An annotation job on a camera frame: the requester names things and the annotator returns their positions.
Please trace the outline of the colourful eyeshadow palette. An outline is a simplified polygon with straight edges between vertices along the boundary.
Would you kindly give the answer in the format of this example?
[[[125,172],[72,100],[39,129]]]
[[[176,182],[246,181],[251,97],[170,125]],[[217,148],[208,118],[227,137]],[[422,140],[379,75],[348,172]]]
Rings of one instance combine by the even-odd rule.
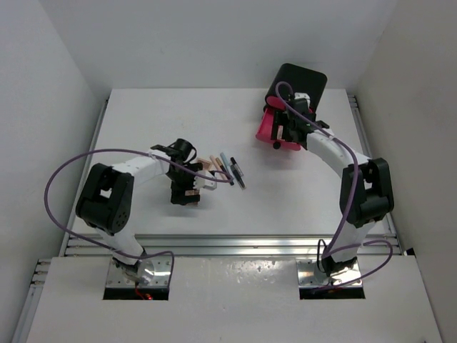
[[[278,126],[276,138],[280,139],[280,140],[284,140],[284,137],[283,137],[283,126],[282,125]]]

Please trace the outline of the eyeshadow palette round brown pans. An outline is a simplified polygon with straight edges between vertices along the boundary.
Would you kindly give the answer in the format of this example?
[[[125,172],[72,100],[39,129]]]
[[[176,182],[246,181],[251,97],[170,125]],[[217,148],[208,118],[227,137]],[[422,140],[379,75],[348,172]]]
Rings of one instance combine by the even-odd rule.
[[[184,205],[198,206],[200,198],[200,191],[198,189],[186,190],[184,193]]]

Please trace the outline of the black drawer cabinet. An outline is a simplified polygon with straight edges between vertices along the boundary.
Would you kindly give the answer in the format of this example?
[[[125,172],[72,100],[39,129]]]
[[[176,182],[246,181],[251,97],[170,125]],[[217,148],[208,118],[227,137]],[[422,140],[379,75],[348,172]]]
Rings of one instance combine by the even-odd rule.
[[[295,92],[307,93],[311,97],[310,107],[317,110],[328,78],[324,73],[307,69],[294,64],[282,64],[271,83],[265,98],[276,96],[276,84],[280,81],[288,83]]]

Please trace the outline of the brown eyeshadow palette four pans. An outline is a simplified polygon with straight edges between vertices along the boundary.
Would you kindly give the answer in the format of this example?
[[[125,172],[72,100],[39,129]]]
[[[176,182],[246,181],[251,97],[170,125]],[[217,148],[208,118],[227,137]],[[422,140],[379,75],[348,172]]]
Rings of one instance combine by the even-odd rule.
[[[213,168],[212,162],[209,161],[208,159],[197,158],[196,162],[200,163],[202,165],[202,169],[204,171],[210,172],[212,170],[212,168]]]

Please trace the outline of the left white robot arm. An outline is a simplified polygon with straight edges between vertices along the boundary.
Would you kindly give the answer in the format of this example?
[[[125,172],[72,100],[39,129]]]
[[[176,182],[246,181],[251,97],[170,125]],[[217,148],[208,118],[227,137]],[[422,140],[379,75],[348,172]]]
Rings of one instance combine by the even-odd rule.
[[[200,201],[196,176],[183,170],[201,172],[203,164],[195,163],[195,158],[196,148],[185,139],[177,139],[169,146],[153,146],[145,156],[91,167],[76,204],[76,215],[101,235],[114,250],[116,267],[128,275],[139,274],[141,258],[146,256],[133,229],[127,227],[134,187],[165,175],[171,180],[172,204],[196,204]]]

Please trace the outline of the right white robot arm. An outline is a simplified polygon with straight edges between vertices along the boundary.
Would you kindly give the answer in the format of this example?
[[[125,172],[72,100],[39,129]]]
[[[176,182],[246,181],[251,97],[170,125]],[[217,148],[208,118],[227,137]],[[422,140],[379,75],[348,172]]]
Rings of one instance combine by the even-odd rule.
[[[375,224],[394,207],[391,174],[385,159],[371,159],[337,138],[329,125],[316,121],[306,94],[279,97],[282,107],[275,120],[283,127],[281,138],[303,147],[329,166],[340,178],[342,217],[336,232],[317,259],[327,277],[353,267],[359,248]]]

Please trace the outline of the brown gold makeup pencil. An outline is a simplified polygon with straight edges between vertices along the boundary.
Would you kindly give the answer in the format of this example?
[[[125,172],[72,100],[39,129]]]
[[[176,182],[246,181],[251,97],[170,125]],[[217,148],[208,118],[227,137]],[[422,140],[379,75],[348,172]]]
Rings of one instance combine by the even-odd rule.
[[[223,172],[225,172],[227,175],[229,175],[229,172],[227,171],[226,167],[224,166],[224,164],[218,157],[216,157],[216,163]]]

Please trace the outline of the peach concealer stick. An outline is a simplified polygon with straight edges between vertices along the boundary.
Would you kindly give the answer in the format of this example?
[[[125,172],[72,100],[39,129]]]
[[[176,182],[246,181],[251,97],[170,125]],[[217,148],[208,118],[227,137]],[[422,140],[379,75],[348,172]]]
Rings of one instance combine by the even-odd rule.
[[[210,156],[211,163],[214,165],[217,171],[221,172],[221,176],[225,180],[230,180],[230,177],[227,176],[225,169],[218,163],[218,160],[215,156],[211,155]]]

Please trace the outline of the light blue black pen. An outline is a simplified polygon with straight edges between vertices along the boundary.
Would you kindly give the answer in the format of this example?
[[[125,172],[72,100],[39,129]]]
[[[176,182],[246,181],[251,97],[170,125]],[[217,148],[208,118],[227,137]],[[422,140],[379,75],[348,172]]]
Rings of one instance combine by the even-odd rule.
[[[224,165],[224,168],[226,169],[226,171],[228,172],[228,174],[231,177],[230,185],[233,186],[234,185],[234,176],[233,176],[233,173],[231,172],[231,168],[229,166],[229,161],[228,161],[228,159],[226,158],[226,155],[223,152],[220,153],[220,157],[221,157],[221,161],[222,161],[222,163]]]

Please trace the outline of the black mascara tube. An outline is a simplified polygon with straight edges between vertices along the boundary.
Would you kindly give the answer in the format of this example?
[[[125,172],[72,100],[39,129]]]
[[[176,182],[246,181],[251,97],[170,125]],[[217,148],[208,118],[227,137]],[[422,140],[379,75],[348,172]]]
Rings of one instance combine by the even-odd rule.
[[[243,181],[243,172],[241,171],[240,166],[238,165],[237,161],[233,157],[230,158],[230,161],[231,161],[231,170],[233,172],[233,175],[235,176],[236,181],[238,182],[239,186],[242,189],[245,189],[246,185]]]

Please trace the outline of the aluminium frame rail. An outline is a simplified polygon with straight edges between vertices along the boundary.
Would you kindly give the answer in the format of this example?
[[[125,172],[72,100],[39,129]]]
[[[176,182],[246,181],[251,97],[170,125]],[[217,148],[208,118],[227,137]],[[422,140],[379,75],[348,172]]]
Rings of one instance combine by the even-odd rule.
[[[172,251],[176,256],[195,257],[281,257],[316,255],[318,241],[329,244],[329,235],[161,235],[139,234],[138,242],[149,254]],[[393,246],[394,255],[403,251],[394,234],[369,234],[365,241],[386,240]],[[359,254],[384,255],[389,253],[385,243],[373,243],[359,249]],[[71,237],[61,248],[64,257],[106,256],[107,249],[91,242]]]

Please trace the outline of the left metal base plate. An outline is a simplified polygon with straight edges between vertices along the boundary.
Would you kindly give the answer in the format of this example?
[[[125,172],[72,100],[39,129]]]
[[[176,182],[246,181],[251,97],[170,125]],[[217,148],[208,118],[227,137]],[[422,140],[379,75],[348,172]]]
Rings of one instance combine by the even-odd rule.
[[[138,261],[134,266],[127,266],[112,259],[106,276],[108,288],[159,288],[169,285],[171,259],[155,257]]]

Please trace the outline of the metal base plate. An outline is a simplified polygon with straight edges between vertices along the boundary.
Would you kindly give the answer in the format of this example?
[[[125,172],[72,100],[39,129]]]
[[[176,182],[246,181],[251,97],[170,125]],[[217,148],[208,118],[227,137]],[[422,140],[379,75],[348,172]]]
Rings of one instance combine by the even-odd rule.
[[[315,258],[297,259],[296,268],[300,288],[362,287],[363,285],[357,262],[352,267],[345,267],[341,271],[332,272],[329,277],[318,269]]]
[[[106,276],[108,288],[159,288],[169,285],[171,259],[155,257],[138,261],[134,266],[127,266],[112,259]]]

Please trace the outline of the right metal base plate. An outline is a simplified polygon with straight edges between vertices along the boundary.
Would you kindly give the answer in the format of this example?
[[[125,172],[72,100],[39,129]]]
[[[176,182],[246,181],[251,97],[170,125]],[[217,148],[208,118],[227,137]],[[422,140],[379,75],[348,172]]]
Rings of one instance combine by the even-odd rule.
[[[332,272],[329,277],[318,269],[315,258],[297,259],[296,268],[300,288],[362,287],[363,285],[357,262],[352,267],[345,267],[341,271]]]

